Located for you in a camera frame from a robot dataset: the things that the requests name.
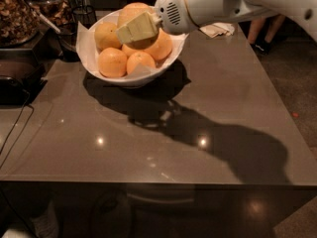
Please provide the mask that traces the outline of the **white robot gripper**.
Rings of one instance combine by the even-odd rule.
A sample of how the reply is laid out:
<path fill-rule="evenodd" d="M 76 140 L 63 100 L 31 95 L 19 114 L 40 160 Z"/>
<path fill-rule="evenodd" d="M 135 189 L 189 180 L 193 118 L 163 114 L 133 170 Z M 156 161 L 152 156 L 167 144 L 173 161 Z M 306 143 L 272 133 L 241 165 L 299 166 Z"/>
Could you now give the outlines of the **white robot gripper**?
<path fill-rule="evenodd" d="M 185 0 L 157 0 L 157 13 L 142 12 L 116 30 L 122 44 L 154 40 L 160 25 L 172 35 L 188 34 L 196 29 L 191 20 Z"/>

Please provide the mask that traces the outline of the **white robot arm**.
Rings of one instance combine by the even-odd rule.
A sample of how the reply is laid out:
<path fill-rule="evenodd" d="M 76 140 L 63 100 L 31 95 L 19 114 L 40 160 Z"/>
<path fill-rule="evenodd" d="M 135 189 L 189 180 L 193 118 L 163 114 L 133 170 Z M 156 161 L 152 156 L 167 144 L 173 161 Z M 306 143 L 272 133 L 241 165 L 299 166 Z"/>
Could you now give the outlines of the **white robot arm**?
<path fill-rule="evenodd" d="M 317 0 L 157 0 L 152 13 L 144 12 L 116 31 L 123 44 L 156 36 L 190 33 L 213 23 L 239 23 L 281 14 L 317 41 Z"/>

